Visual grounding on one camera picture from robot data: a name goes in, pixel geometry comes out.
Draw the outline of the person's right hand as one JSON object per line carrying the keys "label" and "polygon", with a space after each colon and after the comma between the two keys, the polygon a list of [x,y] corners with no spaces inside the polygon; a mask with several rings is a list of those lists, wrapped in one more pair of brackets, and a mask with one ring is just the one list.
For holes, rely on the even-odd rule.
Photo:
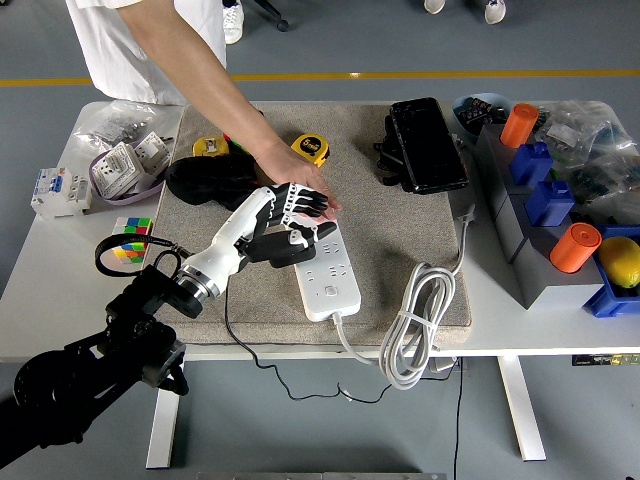
{"label": "person's right hand", "polygon": [[329,220],[337,219],[342,205],[330,190],[318,167],[274,137],[253,142],[249,148],[257,163],[258,179],[264,184],[280,185],[295,183],[309,187],[327,197],[327,209],[323,215]]}

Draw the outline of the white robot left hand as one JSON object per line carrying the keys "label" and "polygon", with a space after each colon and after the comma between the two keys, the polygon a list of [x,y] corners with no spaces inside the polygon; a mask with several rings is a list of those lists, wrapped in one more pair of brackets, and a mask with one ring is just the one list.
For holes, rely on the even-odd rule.
{"label": "white robot left hand", "polygon": [[295,183],[255,190],[218,230],[211,245],[185,261],[178,283],[191,283],[205,295],[218,296],[228,278],[248,262],[292,264],[294,257],[337,229],[335,222],[319,220],[326,201],[325,195]]}

